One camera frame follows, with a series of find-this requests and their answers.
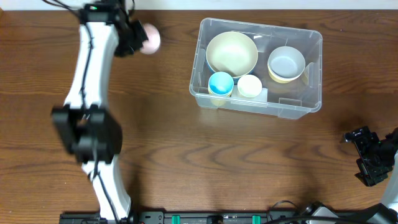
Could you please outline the pink cup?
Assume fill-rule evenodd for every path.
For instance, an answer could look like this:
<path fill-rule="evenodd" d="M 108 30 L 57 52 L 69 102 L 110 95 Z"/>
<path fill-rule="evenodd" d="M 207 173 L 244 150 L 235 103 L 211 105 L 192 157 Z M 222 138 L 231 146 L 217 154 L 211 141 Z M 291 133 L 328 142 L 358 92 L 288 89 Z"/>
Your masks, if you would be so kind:
<path fill-rule="evenodd" d="M 143 28 L 148 39 L 142 43 L 143 46 L 141 47 L 140 52 L 147 55 L 154 54 L 158 51 L 161 45 L 160 33 L 155 26 L 149 23 L 144 24 Z"/>

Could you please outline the dark blue large bowl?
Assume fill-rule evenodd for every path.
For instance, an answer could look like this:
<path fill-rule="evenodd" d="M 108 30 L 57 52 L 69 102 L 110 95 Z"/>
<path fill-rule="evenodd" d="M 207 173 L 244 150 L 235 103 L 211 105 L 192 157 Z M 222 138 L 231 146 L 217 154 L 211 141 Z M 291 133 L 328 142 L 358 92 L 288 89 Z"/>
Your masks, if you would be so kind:
<path fill-rule="evenodd" d="M 212 67 L 210 66 L 210 64 L 207 63 L 207 67 L 209 68 L 209 70 L 210 70 L 211 73 L 216 73 L 216 71 L 214 71 L 214 70 L 212 69 Z"/>

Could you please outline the yellow small bowl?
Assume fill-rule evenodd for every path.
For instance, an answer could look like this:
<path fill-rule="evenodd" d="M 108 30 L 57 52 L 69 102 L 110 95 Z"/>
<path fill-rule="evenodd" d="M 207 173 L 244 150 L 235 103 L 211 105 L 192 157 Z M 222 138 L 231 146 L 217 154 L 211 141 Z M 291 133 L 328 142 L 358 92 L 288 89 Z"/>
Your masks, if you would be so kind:
<path fill-rule="evenodd" d="M 288 83 L 288 82 L 291 82 L 291 81 L 297 79 L 297 77 L 293 77 L 293 78 L 280 77 L 276 73 L 274 73 L 272 70 L 269 70 L 268 72 L 269 72 L 269 76 L 277 83 Z"/>

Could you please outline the white small bowl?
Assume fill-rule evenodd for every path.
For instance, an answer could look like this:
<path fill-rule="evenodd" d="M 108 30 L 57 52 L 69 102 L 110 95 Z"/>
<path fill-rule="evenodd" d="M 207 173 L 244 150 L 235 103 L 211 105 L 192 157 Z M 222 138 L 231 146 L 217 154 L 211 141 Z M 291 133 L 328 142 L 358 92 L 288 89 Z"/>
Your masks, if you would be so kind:
<path fill-rule="evenodd" d="M 305 70 L 305 67 L 297 63 L 269 63 L 267 66 L 269 76 L 278 83 L 292 82 L 298 79 Z"/>

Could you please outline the grey small bowl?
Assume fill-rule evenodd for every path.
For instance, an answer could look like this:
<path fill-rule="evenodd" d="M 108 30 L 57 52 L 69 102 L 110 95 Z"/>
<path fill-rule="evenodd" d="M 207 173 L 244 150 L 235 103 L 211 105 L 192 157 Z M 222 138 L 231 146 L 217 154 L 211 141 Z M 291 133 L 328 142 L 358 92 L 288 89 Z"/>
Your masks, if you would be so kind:
<path fill-rule="evenodd" d="M 289 46 L 282 46 L 273 50 L 267 61 L 267 64 L 269 63 L 297 63 L 302 67 L 305 67 L 306 65 L 305 58 L 302 53 Z"/>

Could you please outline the blue cup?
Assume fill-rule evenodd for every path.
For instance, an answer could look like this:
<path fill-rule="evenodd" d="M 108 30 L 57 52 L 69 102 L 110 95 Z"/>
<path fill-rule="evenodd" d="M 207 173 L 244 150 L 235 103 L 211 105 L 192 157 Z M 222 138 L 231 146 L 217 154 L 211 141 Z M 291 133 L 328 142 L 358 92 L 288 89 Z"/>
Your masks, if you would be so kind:
<path fill-rule="evenodd" d="M 234 87 L 232 76 L 226 72 L 216 72 L 212 74 L 208 81 L 208 89 L 211 88 L 216 93 L 227 93 Z"/>

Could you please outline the beige large bowl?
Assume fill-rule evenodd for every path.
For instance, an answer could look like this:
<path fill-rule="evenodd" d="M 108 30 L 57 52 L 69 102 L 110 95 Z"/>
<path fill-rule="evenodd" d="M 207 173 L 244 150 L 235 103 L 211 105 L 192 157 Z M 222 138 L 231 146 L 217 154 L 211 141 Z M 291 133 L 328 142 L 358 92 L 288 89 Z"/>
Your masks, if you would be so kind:
<path fill-rule="evenodd" d="M 206 58 L 216 72 L 226 72 L 237 80 L 249 75 L 257 64 L 258 51 L 254 41 L 241 32 L 218 34 L 206 48 Z"/>

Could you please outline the pale green cup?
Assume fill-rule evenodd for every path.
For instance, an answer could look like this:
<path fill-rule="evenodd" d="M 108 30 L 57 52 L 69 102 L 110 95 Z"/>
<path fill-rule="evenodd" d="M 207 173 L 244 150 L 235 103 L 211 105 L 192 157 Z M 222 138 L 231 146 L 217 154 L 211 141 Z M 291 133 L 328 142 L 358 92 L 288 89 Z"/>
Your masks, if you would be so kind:
<path fill-rule="evenodd" d="M 244 75 L 238 80 L 237 88 L 243 97 L 254 98 L 261 93 L 262 83 L 254 75 Z"/>

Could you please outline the yellow cup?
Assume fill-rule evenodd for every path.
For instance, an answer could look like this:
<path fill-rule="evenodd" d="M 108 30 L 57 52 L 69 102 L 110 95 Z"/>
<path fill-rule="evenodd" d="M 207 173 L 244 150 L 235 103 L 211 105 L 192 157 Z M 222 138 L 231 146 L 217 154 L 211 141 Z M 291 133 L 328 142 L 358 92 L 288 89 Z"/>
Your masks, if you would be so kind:
<path fill-rule="evenodd" d="M 208 91 L 209 91 L 209 94 L 211 94 L 211 95 L 230 97 L 233 90 L 231 90 L 231 91 L 229 91 L 227 93 L 216 93 L 211 88 L 209 88 Z"/>
<path fill-rule="evenodd" d="M 215 96 L 215 97 L 210 98 L 210 101 L 211 101 L 212 105 L 219 108 L 229 102 L 229 97 L 228 96 Z"/>

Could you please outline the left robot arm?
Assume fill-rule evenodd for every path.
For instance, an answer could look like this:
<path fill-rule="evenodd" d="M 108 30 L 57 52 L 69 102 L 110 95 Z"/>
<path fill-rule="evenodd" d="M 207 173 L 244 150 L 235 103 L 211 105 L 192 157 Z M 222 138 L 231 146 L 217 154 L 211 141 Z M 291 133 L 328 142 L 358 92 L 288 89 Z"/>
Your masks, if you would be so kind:
<path fill-rule="evenodd" d="M 114 57 L 132 55 L 148 40 L 140 21 L 130 21 L 134 1 L 94 1 L 72 10 L 80 23 L 80 48 L 67 97 L 51 115 L 65 150 L 93 185 L 97 213 L 63 213 L 60 223 L 139 223 L 119 169 L 120 124 L 109 112 L 108 86 Z"/>

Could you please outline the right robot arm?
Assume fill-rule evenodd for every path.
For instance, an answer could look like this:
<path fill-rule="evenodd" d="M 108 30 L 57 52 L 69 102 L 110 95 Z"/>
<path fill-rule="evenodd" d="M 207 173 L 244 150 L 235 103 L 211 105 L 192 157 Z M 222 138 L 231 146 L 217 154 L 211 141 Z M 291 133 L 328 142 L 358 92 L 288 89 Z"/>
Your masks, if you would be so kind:
<path fill-rule="evenodd" d="M 397 223 L 397 129 L 380 137 L 369 127 L 349 131 L 343 142 L 350 142 L 358 153 L 354 175 L 364 186 L 387 181 L 381 198 L 358 210 L 334 210 L 314 202 L 299 214 L 299 223 Z"/>

